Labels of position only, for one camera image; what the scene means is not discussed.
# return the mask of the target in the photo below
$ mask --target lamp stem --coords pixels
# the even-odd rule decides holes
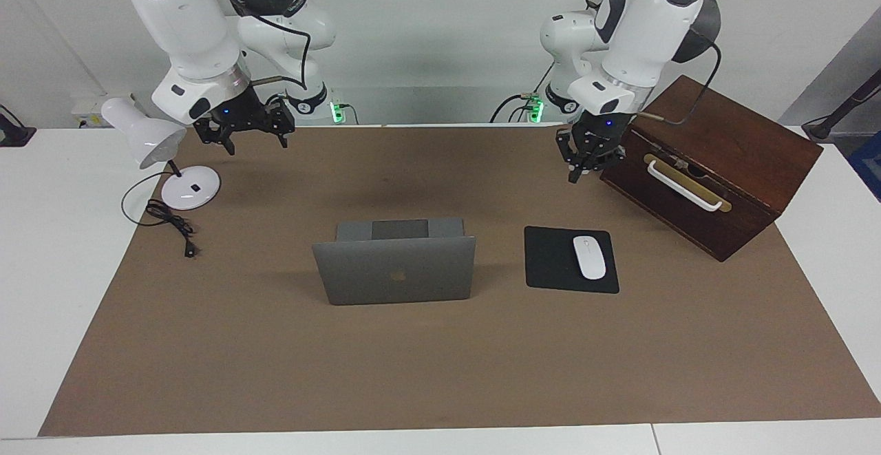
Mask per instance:
[[[180,178],[180,176],[182,176],[182,175],[180,175],[180,170],[177,169],[177,165],[174,164],[173,160],[168,161],[168,166],[171,167],[171,172],[174,173],[175,176],[177,176],[178,178]]]

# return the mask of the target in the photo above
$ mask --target lamp shade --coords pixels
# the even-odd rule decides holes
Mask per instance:
[[[173,160],[187,134],[182,125],[145,116],[126,98],[110,98],[101,106],[101,116],[125,134],[132,157],[141,169]]]

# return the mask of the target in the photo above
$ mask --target white table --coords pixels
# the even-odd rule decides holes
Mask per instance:
[[[29,439],[134,233],[119,197],[158,170],[139,171],[113,129],[40,131],[0,150],[0,455],[881,453],[881,420]],[[879,395],[881,204],[827,145],[777,225]]]

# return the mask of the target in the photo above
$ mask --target green led light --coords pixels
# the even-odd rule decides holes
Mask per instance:
[[[340,106],[337,106],[337,104],[330,104],[330,112],[333,113],[334,125],[339,125],[339,123],[346,122],[346,113],[342,109],[340,109]]]
[[[544,114],[544,103],[541,98],[533,97],[531,99],[533,101],[532,110],[529,111],[529,120],[532,123],[541,123],[542,122],[542,114]]]

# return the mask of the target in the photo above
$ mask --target white handle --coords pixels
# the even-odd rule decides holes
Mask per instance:
[[[677,182],[674,182],[673,180],[671,180],[667,176],[664,176],[663,173],[661,173],[660,171],[655,169],[655,163],[657,163],[657,161],[653,160],[648,165],[649,175],[654,176],[655,179],[658,179],[659,182],[663,183],[664,185],[667,185],[671,189],[674,189],[674,191],[676,191],[679,195],[682,195],[683,197],[691,200],[693,203],[698,205],[698,207],[701,207],[701,209],[703,209],[704,211],[707,211],[708,213],[715,213],[715,211],[718,211],[723,206],[722,201],[719,201],[719,203],[716,205],[708,204],[707,201],[705,201],[703,198],[700,198],[697,195],[693,194],[691,191],[689,191],[689,189],[683,187],[682,185],[680,185]]]

